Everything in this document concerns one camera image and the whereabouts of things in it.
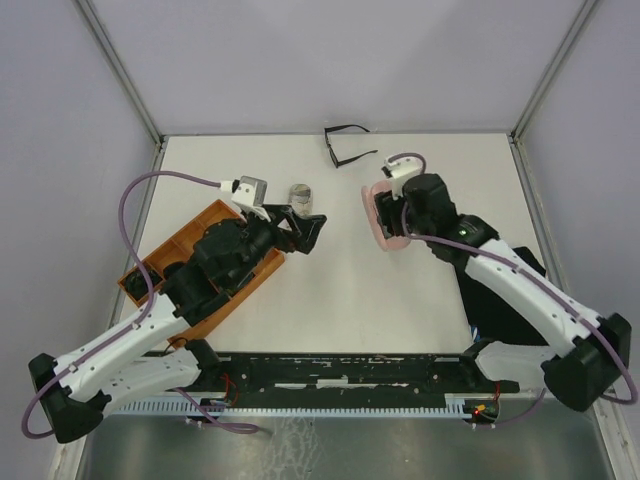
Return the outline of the pink glasses case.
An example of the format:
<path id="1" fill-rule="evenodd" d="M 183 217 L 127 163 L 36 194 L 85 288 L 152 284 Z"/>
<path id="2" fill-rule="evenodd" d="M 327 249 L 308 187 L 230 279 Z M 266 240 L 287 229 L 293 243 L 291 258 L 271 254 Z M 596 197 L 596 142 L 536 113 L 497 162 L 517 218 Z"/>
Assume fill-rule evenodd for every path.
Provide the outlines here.
<path id="1" fill-rule="evenodd" d="M 410 240 L 406 237 L 391 237 L 385 238 L 382 230 L 382 226 L 378 221 L 378 211 L 374 202 L 374 195 L 379 193 L 390 193 L 391 184 L 388 180 L 382 180 L 375 183 L 373 186 L 363 186 L 361 188 L 361 199 L 363 202 L 364 210 L 367 220 L 370 224 L 370 229 L 373 234 L 376 243 L 383 251 L 398 251 L 406 248 Z"/>

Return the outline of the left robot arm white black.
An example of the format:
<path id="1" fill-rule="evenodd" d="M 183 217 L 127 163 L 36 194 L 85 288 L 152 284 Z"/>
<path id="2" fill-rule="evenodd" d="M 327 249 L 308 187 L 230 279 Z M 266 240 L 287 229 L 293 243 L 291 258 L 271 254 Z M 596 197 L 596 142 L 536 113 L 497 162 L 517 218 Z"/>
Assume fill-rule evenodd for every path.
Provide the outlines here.
<path id="1" fill-rule="evenodd" d="M 117 408 L 146 396 L 221 378 L 206 336 L 278 267 L 286 253 L 308 254 L 327 218 L 268 205 L 267 216 L 237 214 L 216 201 L 119 281 L 137 309 L 93 341 L 28 363 L 50 435 L 61 443 L 94 430 Z"/>

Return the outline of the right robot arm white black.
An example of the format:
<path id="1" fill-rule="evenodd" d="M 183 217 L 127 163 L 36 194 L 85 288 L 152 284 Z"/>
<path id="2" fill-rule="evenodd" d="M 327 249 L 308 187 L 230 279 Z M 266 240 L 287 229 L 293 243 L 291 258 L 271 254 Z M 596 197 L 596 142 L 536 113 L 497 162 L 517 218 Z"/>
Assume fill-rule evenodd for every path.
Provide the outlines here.
<path id="1" fill-rule="evenodd" d="M 486 287 L 543 338 L 541 346 L 493 340 L 480 347 L 458 368 L 467 389 L 514 381 L 583 412 L 598 399 L 617 402 L 608 391 L 623 379 L 629 389 L 624 403 L 638 401 L 629 372 L 630 323 L 574 300 L 528 265 L 487 222 L 459 213 L 439 175 L 383 180 L 363 188 L 361 196 L 382 249 L 424 242 L 436 258 Z"/>

